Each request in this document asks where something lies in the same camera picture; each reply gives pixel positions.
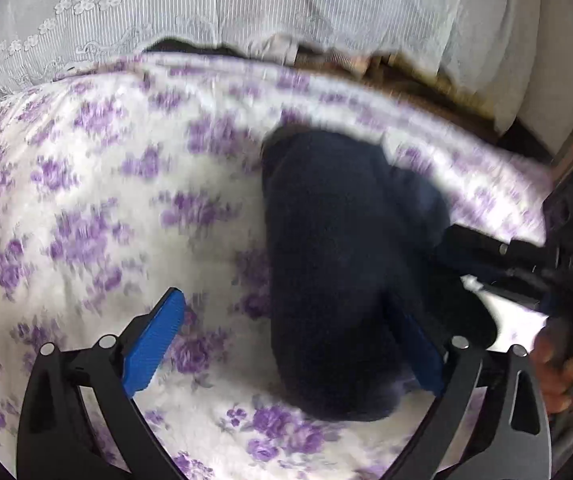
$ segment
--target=bed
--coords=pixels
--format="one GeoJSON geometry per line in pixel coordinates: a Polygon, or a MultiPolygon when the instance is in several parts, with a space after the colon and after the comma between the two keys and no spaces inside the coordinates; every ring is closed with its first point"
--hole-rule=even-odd
{"type": "MultiPolygon", "coordinates": [[[[223,57],[109,54],[119,52],[1,92],[0,462],[13,474],[43,342],[89,346],[177,286],[185,325],[135,401],[188,478],[379,478],[431,396],[409,383],[401,408],[373,424],[310,420],[281,400],[268,351],[263,136],[304,121],[378,143],[392,164],[432,179],[453,221],[504,239],[543,241],[547,169],[355,83],[223,57]]],[[[501,321],[495,348],[528,347],[543,318],[483,297],[501,321]]],[[[124,466],[86,401],[105,458],[124,466]]]]}

